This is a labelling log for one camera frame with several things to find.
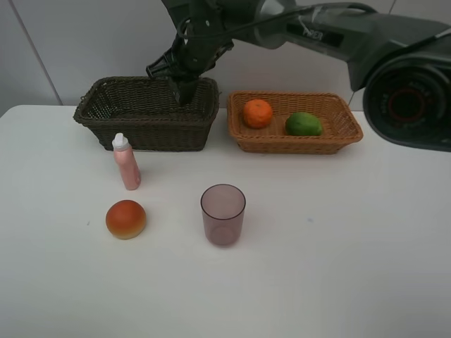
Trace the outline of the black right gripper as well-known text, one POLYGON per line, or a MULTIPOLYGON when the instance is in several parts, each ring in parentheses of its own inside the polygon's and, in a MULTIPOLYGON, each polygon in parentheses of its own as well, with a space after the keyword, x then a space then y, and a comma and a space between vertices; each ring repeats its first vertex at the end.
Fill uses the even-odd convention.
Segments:
POLYGON ((188 81, 189 101, 195 95, 199 79, 215 67, 217 60, 234 47, 232 35, 183 39, 176 36, 171 47, 146 67, 150 78, 168 78, 176 102, 180 102, 179 81, 188 81))

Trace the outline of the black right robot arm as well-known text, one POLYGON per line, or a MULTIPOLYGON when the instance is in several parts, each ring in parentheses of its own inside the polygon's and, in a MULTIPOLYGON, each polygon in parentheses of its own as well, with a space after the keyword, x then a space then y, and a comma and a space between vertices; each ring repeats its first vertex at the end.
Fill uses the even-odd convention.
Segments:
POLYGON ((400 146, 450 150, 450 26, 379 13, 357 2, 165 1, 176 28, 147 66, 187 104, 198 79, 236 41, 265 49, 292 43, 347 64, 371 128, 400 146))

